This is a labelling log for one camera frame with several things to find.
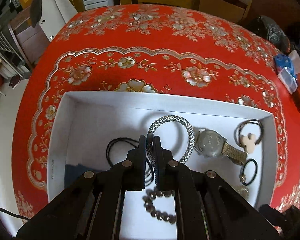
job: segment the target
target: silver bracelet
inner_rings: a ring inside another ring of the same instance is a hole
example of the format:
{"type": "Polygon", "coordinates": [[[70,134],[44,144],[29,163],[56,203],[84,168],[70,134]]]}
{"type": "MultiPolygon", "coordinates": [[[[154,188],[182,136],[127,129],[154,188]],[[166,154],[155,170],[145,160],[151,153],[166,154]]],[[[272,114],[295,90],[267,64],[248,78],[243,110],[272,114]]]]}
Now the silver bracelet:
{"type": "Polygon", "coordinates": [[[167,190],[167,191],[159,191],[156,187],[154,187],[153,190],[147,189],[146,190],[147,195],[143,196],[142,199],[144,200],[145,204],[143,205],[146,208],[146,211],[150,213],[152,217],[156,217],[157,220],[164,220],[166,222],[169,222],[170,224],[176,223],[176,216],[168,214],[167,212],[161,212],[160,210],[156,210],[155,206],[153,205],[153,200],[156,199],[156,197],[162,197],[165,196],[166,198],[173,196],[174,197],[174,191],[167,190]]]}
{"type": "Polygon", "coordinates": [[[150,126],[150,128],[148,130],[148,134],[147,134],[147,145],[146,145],[147,156],[148,156],[150,162],[152,164],[155,164],[154,156],[152,154],[152,149],[153,149],[152,142],[153,142],[154,132],[161,124],[163,124],[165,122],[181,123],[188,132],[188,136],[189,136],[188,147],[187,147],[185,154],[179,160],[180,163],[185,163],[189,159],[189,157],[192,153],[193,147],[194,147],[194,131],[193,131],[192,125],[186,119],[184,119],[183,117],[178,116],[178,115],[166,115],[166,116],[160,117],[159,119],[155,120],[152,123],[152,125],[150,126]]]}

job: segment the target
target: watch face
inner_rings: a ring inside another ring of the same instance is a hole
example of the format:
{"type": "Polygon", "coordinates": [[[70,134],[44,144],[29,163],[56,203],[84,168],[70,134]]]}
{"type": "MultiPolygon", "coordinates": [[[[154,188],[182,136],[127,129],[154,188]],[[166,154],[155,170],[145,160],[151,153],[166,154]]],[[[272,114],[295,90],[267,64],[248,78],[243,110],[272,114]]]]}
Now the watch face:
{"type": "Polygon", "coordinates": [[[221,155],[225,139],[215,131],[205,130],[199,133],[196,140],[196,149],[205,157],[221,155]]]}

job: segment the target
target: white box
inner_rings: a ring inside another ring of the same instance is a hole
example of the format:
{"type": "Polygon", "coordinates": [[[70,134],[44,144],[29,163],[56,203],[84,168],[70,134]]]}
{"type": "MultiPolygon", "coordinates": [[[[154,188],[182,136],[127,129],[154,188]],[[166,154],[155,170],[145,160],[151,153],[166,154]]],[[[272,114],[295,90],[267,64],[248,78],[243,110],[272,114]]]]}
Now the white box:
{"type": "MultiPolygon", "coordinates": [[[[164,115],[175,114],[187,119],[194,127],[215,130],[237,149],[234,139],[236,127],[247,119],[259,119],[264,137],[248,156],[258,163],[258,174],[249,186],[248,202],[258,208],[271,201],[277,165],[277,138],[271,113],[249,106],[203,98],[175,95],[130,93],[113,91],[73,91],[63,95],[53,123],[48,153],[47,186],[51,201],[64,189],[65,164],[82,164],[96,170],[108,170],[106,146],[114,138],[139,139],[146,135],[151,123],[164,115]]],[[[242,134],[260,135],[257,125],[248,124],[242,134]]],[[[187,147],[186,129],[179,123],[165,123],[154,135],[159,135],[162,147],[179,160],[187,147]]],[[[117,143],[111,151],[113,163],[126,159],[126,143],[117,143]]],[[[231,186],[239,186],[240,166],[227,157],[204,158],[194,150],[186,165],[199,172],[216,171],[231,186]]],[[[247,165],[247,180],[254,172],[253,163],[247,165]]],[[[126,192],[120,238],[176,239],[176,225],[158,221],[143,207],[143,192],[126,192]]],[[[175,214],[174,199],[157,198],[157,210],[175,214]]]]}

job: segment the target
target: white cloth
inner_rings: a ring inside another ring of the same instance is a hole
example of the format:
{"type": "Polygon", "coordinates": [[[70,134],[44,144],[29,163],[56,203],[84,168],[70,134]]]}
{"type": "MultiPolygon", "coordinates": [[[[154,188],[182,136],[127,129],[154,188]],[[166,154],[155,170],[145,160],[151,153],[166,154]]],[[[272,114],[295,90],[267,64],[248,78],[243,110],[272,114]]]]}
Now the white cloth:
{"type": "Polygon", "coordinates": [[[42,17],[39,24],[49,41],[52,41],[77,13],[69,0],[42,0],[42,17]]]}

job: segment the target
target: beige mouse-shaped charm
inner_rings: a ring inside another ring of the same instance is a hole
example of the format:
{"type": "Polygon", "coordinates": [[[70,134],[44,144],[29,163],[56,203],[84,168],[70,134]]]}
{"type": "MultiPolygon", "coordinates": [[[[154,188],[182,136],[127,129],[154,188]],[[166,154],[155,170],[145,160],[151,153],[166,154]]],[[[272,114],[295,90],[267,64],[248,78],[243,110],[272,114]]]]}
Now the beige mouse-shaped charm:
{"type": "Polygon", "coordinates": [[[245,153],[253,153],[256,148],[256,135],[249,133],[248,136],[240,136],[240,143],[243,146],[245,153]]]}

